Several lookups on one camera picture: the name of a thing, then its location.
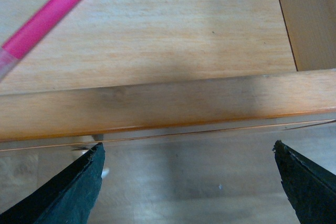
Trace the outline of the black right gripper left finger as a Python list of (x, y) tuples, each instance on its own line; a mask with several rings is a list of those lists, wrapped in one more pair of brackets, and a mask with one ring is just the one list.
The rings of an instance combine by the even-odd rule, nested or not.
[(102, 185), (98, 143), (35, 192), (1, 214), (1, 223), (87, 223)]

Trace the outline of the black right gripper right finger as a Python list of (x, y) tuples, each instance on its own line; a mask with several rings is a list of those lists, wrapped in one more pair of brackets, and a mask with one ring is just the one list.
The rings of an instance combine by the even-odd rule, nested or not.
[(282, 141), (273, 148), (282, 187), (300, 223), (335, 223), (335, 174)]

